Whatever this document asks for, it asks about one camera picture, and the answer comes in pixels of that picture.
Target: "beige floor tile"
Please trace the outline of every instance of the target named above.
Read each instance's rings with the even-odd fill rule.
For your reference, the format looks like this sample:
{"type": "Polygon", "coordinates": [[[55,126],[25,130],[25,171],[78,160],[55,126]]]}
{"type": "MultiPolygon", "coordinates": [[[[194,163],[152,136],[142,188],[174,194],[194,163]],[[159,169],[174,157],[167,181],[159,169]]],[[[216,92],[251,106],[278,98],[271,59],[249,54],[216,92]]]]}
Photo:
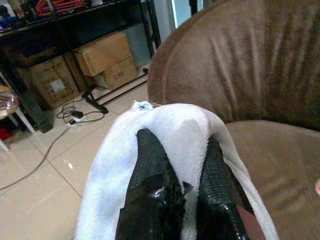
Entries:
{"type": "Polygon", "coordinates": [[[81,195],[85,190],[91,164],[111,126],[112,121],[98,128],[51,161],[54,167],[81,195]]]}
{"type": "MultiPolygon", "coordinates": [[[[81,102],[76,102],[74,105],[76,106],[77,111],[82,111],[83,113],[97,111],[97,109],[89,105],[84,100],[81,102]]],[[[56,115],[60,110],[61,107],[54,110],[52,114],[56,115]]],[[[100,113],[93,113],[88,117],[88,120],[97,119],[100,118],[100,116],[100,113]]],[[[108,124],[110,121],[112,121],[112,119],[114,119],[115,116],[117,116],[117,114],[110,111],[108,114],[105,115],[105,117],[102,120],[90,123],[82,123],[82,126],[71,127],[70,130],[54,144],[47,159],[49,161],[54,159],[59,154],[63,153],[65,150],[80,142],[85,136],[89,135],[94,130],[98,129],[99,127],[105,124],[108,124]]],[[[57,119],[55,117],[53,118],[54,126],[53,129],[51,129],[50,131],[46,133],[37,131],[34,134],[27,134],[28,138],[42,152],[42,154],[46,153],[50,144],[67,128],[67,125],[64,123],[62,119],[57,119]]]]}
{"type": "Polygon", "coordinates": [[[71,240],[81,198],[47,164],[0,195],[0,239],[71,240]]]}
{"type": "Polygon", "coordinates": [[[134,100],[138,102],[148,101],[147,84],[144,84],[132,92],[120,97],[114,102],[108,104],[106,107],[115,113],[122,114],[132,106],[134,100]]]}
{"type": "Polygon", "coordinates": [[[43,159],[43,155],[20,131],[15,132],[5,143],[10,151],[0,149],[0,188],[28,174],[43,159]]]}

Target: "printed label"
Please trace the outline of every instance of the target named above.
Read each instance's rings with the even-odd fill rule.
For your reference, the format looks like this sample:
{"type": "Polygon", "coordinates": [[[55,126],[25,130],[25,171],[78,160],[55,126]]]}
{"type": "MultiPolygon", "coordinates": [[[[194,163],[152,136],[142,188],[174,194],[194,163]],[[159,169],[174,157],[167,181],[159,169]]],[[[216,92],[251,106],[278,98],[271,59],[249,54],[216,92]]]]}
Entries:
{"type": "Polygon", "coordinates": [[[64,85],[64,82],[61,79],[57,79],[57,80],[52,81],[50,83],[51,83],[51,87],[53,88],[54,92],[56,92],[56,93],[66,88],[64,85]]]}

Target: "black cable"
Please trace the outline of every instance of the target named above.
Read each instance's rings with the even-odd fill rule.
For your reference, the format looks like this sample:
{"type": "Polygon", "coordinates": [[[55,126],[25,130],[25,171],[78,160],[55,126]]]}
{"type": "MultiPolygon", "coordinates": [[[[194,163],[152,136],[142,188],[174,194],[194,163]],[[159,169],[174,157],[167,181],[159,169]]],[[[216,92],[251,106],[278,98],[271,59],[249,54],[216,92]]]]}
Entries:
{"type": "Polygon", "coordinates": [[[61,133],[61,134],[51,143],[51,145],[49,146],[49,148],[48,148],[48,150],[46,151],[45,155],[43,156],[41,162],[35,167],[35,169],[33,169],[30,173],[28,173],[28,174],[25,175],[24,177],[18,179],[17,181],[15,181],[15,182],[13,182],[13,183],[10,183],[10,184],[7,185],[7,186],[1,187],[1,188],[0,188],[0,191],[5,190],[5,189],[7,189],[7,188],[9,188],[9,187],[11,187],[11,186],[19,183],[19,182],[22,181],[23,179],[26,179],[26,178],[29,177],[31,174],[33,174],[38,168],[40,168],[40,166],[41,166],[41,165],[44,163],[44,161],[47,159],[47,156],[48,156],[51,148],[52,148],[53,145],[55,144],[55,142],[56,142],[59,138],[61,138],[69,129],[70,129],[69,127],[68,127],[67,129],[65,129],[65,130],[63,131],[63,133],[61,133]]]}
{"type": "Polygon", "coordinates": [[[83,116],[93,114],[93,113],[102,114],[102,117],[93,119],[93,120],[88,120],[88,121],[77,121],[77,123],[91,123],[91,122],[99,121],[105,117],[105,114],[101,111],[90,111],[90,112],[87,112],[86,114],[83,114],[83,116]]]}
{"type": "MultiPolygon", "coordinates": [[[[62,109],[61,111],[56,115],[56,118],[57,119],[63,119],[64,123],[65,124],[68,124],[68,121],[66,120],[67,118],[69,118],[72,113],[76,110],[76,107],[74,106],[74,103],[77,103],[77,102],[81,102],[84,98],[81,98],[80,100],[74,100],[72,102],[68,102],[66,104],[64,104],[62,106],[62,109]]],[[[102,117],[100,118],[97,118],[97,119],[93,119],[93,120],[88,120],[88,121],[74,121],[74,123],[91,123],[91,122],[96,122],[96,121],[99,121],[101,119],[103,119],[105,117],[105,114],[101,111],[90,111],[90,112],[87,112],[85,114],[83,114],[83,116],[87,116],[89,114],[92,114],[92,113],[99,113],[99,114],[102,114],[102,117]]]]}
{"type": "Polygon", "coordinates": [[[81,102],[83,99],[84,98],[81,98],[80,100],[76,100],[76,101],[75,101],[75,99],[73,99],[72,102],[68,102],[68,103],[64,104],[62,106],[61,111],[55,117],[57,119],[63,119],[64,123],[68,124],[68,121],[66,121],[66,118],[69,118],[72,115],[73,111],[76,110],[76,107],[75,107],[74,104],[78,103],[78,102],[81,102]]]}

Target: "white towel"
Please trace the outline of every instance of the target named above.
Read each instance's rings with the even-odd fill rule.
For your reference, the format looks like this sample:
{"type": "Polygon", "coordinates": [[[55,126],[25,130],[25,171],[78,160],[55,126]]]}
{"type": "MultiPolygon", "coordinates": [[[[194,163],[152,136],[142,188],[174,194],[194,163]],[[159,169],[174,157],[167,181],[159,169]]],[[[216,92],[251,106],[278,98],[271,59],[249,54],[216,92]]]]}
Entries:
{"type": "Polygon", "coordinates": [[[197,197],[211,135],[219,142],[224,162],[243,187],[266,239],[279,239],[220,118],[191,104],[170,104],[150,109],[149,103],[136,102],[131,110],[117,118],[93,161],[79,213],[77,240],[115,239],[120,209],[124,207],[127,187],[137,161],[136,134],[143,128],[149,129],[163,145],[180,184],[184,181],[194,186],[186,195],[182,240],[195,240],[197,236],[197,197]]]}

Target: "brown armchair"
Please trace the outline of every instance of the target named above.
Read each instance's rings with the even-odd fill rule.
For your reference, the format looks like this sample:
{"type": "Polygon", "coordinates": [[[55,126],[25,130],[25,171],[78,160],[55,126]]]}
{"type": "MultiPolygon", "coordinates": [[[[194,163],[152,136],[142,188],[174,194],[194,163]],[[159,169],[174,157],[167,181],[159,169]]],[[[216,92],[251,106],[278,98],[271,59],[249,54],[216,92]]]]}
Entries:
{"type": "Polygon", "coordinates": [[[287,2],[226,1],[196,14],[153,57],[148,94],[218,115],[280,239],[318,240],[320,8],[287,2]]]}

